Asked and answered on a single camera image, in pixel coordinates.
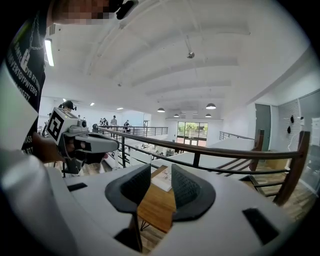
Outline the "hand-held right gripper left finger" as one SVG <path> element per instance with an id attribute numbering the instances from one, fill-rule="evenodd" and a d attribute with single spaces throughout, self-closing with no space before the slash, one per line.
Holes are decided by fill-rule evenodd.
<path id="1" fill-rule="evenodd" d="M 120 213 L 129 214 L 129 226 L 120 231 L 115 239 L 123 245 L 142 252 L 142 240 L 138 222 L 138 206 L 151 184 L 151 165 L 134 166 L 129 173 L 111 181 L 104 194 L 111 205 Z"/>

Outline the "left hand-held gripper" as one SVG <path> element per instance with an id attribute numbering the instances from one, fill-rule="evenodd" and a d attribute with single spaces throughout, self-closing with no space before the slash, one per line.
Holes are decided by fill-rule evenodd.
<path id="1" fill-rule="evenodd" d="M 70 155 L 66 145 L 69 139 L 74 140 L 76 150 L 87 153 L 85 155 L 85 164 L 100 164 L 102 160 L 109 157 L 108 153 L 119 148 L 119 142 L 101 133 L 89 132 L 87 122 L 79 119 L 70 111 L 54 107 L 50 115 L 47 129 L 49 137 L 55 142 L 59 154 L 66 163 L 65 172 L 68 174 L 78 174 L 82 168 L 82 162 L 75 156 Z"/>

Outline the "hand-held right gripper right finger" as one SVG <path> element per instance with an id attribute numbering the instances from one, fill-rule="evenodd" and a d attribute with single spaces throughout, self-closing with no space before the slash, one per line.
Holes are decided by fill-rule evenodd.
<path id="1" fill-rule="evenodd" d="M 216 199 L 216 191 L 211 183 L 177 164 L 171 165 L 171 187 L 176 206 L 176 211 L 172 214 L 173 222 L 199 219 Z"/>

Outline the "person's left hand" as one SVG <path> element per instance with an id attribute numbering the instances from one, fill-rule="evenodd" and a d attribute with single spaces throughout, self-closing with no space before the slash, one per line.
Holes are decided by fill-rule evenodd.
<path id="1" fill-rule="evenodd" d="M 74 146 L 74 139 L 68 138 L 65 142 L 65 150 L 70 158 L 74 157 L 75 154 L 75 146 Z"/>

